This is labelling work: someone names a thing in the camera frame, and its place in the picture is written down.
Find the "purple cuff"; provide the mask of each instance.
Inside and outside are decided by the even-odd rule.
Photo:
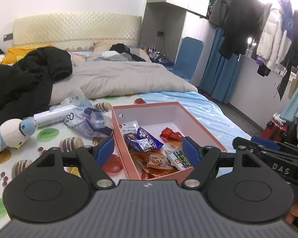
[[[258,56],[257,60],[256,60],[256,63],[258,65],[262,65],[264,63],[264,61],[265,61],[265,59],[263,57]]]

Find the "white plush head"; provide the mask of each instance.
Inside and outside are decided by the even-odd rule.
[[[8,147],[19,149],[28,139],[28,137],[20,131],[21,122],[20,119],[10,119],[1,124],[0,134]]]

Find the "blue chair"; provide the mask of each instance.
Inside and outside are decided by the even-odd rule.
[[[202,41],[185,37],[171,72],[190,82],[200,59],[203,46],[204,43]]]

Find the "human hand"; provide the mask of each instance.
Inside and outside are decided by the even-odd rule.
[[[286,217],[286,222],[288,224],[292,224],[294,222],[295,217],[298,217],[298,203],[291,207],[289,214]]]

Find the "stuffed duck toy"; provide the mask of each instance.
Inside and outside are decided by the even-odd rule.
[[[29,119],[10,119],[0,126],[0,152],[6,147],[19,149],[35,132],[35,123]]]

